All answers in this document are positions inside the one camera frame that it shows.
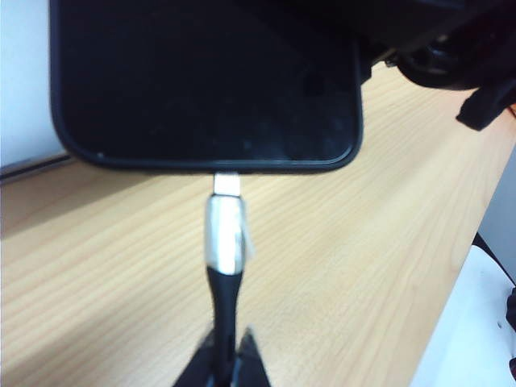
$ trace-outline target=black smartphone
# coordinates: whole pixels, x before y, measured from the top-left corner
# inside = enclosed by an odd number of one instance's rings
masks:
[[[111,168],[302,172],[360,147],[356,39],[283,2],[51,0],[52,117]]]

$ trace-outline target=wood grain surface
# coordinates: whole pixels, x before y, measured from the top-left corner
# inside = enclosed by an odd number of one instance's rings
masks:
[[[356,160],[243,178],[253,325],[278,386],[405,386],[516,140],[475,132],[468,93],[378,66]],[[76,162],[2,187],[2,386],[170,386],[211,320],[208,176]]]

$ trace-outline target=white object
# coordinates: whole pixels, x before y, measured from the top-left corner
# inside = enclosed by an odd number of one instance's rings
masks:
[[[52,125],[47,0],[2,0],[0,166],[10,172],[65,153]]]
[[[506,321],[514,285],[472,246],[410,387],[513,387],[516,334]]]

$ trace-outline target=smartphone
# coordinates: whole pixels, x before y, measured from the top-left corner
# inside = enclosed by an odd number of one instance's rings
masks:
[[[52,118],[110,168],[317,172],[350,162],[356,39],[282,2],[51,0]]]

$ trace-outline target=metal connector plug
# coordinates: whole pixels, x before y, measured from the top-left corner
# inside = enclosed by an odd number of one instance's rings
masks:
[[[238,173],[216,173],[214,194],[206,204],[205,258],[219,273],[241,273],[253,253],[245,212]]]

